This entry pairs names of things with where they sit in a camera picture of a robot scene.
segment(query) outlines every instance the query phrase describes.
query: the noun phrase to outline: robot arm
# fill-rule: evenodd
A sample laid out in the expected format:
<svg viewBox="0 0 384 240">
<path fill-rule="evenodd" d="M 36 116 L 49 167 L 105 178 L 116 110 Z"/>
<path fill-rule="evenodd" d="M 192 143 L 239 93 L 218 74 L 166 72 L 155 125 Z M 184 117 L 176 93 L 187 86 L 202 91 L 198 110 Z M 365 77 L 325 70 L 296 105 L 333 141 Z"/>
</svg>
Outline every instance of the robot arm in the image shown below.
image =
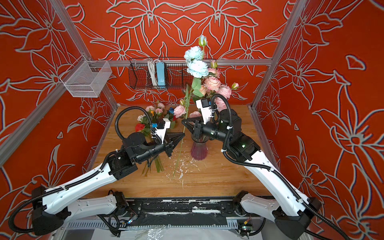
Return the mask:
<svg viewBox="0 0 384 240">
<path fill-rule="evenodd" d="M 40 186 L 32 191 L 32 198 L 22 203 L 9 217 L 8 225 L 11 230 L 18 233 L 34 232 L 35 235 L 45 235 L 58 229 L 64 222 L 98 214 L 123 215 L 128 207 L 124 195 L 114 192 L 106 197 L 96 199 L 79 199 L 93 190 L 106 184 L 120 180 L 137 170 L 136 163 L 141 164 L 155 158 L 162 152 L 169 157 L 173 149 L 185 136 L 183 132 L 167 133 L 170 127 L 168 119 L 163 119 L 151 125 L 154 140 L 147 142 L 144 135 L 134 132 L 124 138 L 118 128 L 122 114 L 131 110 L 142 110 L 140 107 L 129 107 L 123 110 L 116 118 L 115 129 L 122 139 L 120 150 L 110 152 L 102 164 L 91 171 L 66 182 L 60 186 L 45 189 Z M 15 225 L 16 214 L 28 204 L 33 205 L 33 228 L 22 229 Z"/>
<path fill-rule="evenodd" d="M 217 97 L 223 99 L 227 109 L 220 112 L 217 121 L 211 122 L 211 118 L 214 117 L 211 105 L 215 105 L 214 98 Z M 205 135 L 210 140 L 222 141 L 221 152 L 224 156 L 232 163 L 245 166 L 275 198 L 274 200 L 263 199 L 242 191 L 234 198 L 235 203 L 248 213 L 255 213 L 274 221 L 278 228 L 291 239 L 297 239 L 303 232 L 308 232 L 307 227 L 314 216 L 330 225 L 345 239 L 349 239 L 340 228 L 317 213 L 321 207 L 319 200 L 314 197 L 308 198 L 296 189 L 271 164 L 257 143 L 242 133 L 241 118 L 233 109 L 230 109 L 223 96 L 216 94 L 212 99 L 196 101 L 196 105 L 201 110 L 202 117 L 182 120 L 184 126 L 197 139 Z"/>
</svg>

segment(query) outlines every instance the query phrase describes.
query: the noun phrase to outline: pink glass vase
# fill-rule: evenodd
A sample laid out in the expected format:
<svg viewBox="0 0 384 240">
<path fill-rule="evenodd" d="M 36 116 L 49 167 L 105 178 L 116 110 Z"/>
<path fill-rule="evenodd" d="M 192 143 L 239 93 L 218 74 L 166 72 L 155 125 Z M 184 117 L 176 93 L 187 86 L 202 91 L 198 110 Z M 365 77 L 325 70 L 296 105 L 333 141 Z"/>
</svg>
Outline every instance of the pink glass vase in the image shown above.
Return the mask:
<svg viewBox="0 0 384 240">
<path fill-rule="evenodd" d="M 196 139 L 192 136 L 193 145 L 191 149 L 191 156 L 196 160 L 204 160 L 208 154 L 207 141 L 209 138 L 203 136 L 200 139 Z"/>
</svg>

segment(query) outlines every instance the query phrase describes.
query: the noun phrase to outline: wooden table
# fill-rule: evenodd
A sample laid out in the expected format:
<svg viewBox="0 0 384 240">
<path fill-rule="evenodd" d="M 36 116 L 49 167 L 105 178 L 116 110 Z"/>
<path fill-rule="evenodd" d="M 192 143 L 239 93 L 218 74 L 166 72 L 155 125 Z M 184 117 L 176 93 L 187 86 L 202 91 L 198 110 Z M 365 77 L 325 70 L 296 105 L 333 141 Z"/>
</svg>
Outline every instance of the wooden table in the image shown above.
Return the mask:
<svg viewBox="0 0 384 240">
<path fill-rule="evenodd" d="M 115 118 L 127 106 L 118 108 Z M 260 140 L 253 125 L 248 106 L 232 106 L 242 118 L 242 131 L 250 136 L 257 144 Z M 137 116 L 141 115 L 139 110 L 131 110 L 125 113 L 119 122 L 119 128 L 124 136 L 128 136 L 135 130 Z M 177 120 L 172 132 L 182 132 L 184 126 L 181 119 Z M 127 177 L 100 187 L 89 193 L 86 197 L 106 196 L 109 189 L 121 191 L 125 197 L 206 197 L 206 196 L 235 196 L 241 190 L 246 190 L 253 195 L 271 195 L 263 184 L 251 174 L 245 167 L 229 162 L 220 152 L 222 142 L 217 140 L 208 141 L 208 156 L 202 161 L 194 160 L 190 155 L 192 146 L 191 134 L 186 129 L 184 142 L 179 156 L 181 142 L 174 149 L 172 157 L 168 158 L 165 153 L 160 155 L 164 171 L 157 173 L 155 164 L 147 176 L 142 174 L 145 163 L 137 164 L 139 168 Z M 117 136 L 112 122 L 108 134 L 101 146 L 93 167 L 99 165 L 107 153 L 120 149 L 122 143 Z"/>
</svg>

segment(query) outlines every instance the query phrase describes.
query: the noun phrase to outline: red patterned wall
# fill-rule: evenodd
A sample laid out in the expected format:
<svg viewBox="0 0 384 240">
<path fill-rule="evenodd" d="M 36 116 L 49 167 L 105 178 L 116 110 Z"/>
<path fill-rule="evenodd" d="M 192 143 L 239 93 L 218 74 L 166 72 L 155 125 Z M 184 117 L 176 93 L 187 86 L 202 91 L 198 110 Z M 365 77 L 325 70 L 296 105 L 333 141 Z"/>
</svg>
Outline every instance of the red patterned wall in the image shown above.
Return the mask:
<svg viewBox="0 0 384 240">
<path fill-rule="evenodd" d="M 0 1 L 0 145 L 59 83 L 79 53 L 48 0 Z M 0 239 L 14 233 L 8 218 L 31 191 L 81 175 L 112 114 L 104 94 L 73 98 L 66 92 L 1 167 Z M 31 206 L 16 225 L 31 227 Z"/>
<path fill-rule="evenodd" d="M 80 56 L 48 0 L 0 2 L 0 145 Z"/>
<path fill-rule="evenodd" d="M 271 58 L 293 0 L 229 1 L 98 1 L 63 0 L 95 60 L 138 57 L 183 57 L 204 34 L 208 57 L 219 59 Z M 222 83 L 238 82 L 231 103 L 252 102 L 266 66 L 223 68 Z M 108 82 L 118 103 L 143 104 L 160 100 L 174 104 L 180 90 L 133 90 L 127 69 L 115 68 Z"/>
<path fill-rule="evenodd" d="M 383 22 L 382 1 L 310 0 L 257 107 L 282 173 L 351 239 L 384 236 Z"/>
<path fill-rule="evenodd" d="M 83 174 L 113 109 L 105 95 L 74 98 L 66 92 L 1 167 L 0 236 L 27 239 L 32 234 L 14 233 L 8 217 L 31 191 L 53 187 Z M 31 227 L 31 206 L 16 218 L 21 228 Z"/>
</svg>

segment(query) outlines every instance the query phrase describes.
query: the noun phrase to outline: white wire basket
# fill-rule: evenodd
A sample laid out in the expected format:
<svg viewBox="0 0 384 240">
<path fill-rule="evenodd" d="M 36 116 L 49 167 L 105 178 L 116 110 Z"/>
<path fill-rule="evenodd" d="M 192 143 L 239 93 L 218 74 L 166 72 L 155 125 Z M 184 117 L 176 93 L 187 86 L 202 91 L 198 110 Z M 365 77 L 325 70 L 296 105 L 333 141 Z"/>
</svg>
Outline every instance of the white wire basket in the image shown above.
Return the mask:
<svg viewBox="0 0 384 240">
<path fill-rule="evenodd" d="M 63 82 L 73 97 L 97 98 L 110 75 L 111 67 L 106 61 L 98 72 L 92 71 L 87 61 L 81 61 L 76 71 Z"/>
</svg>

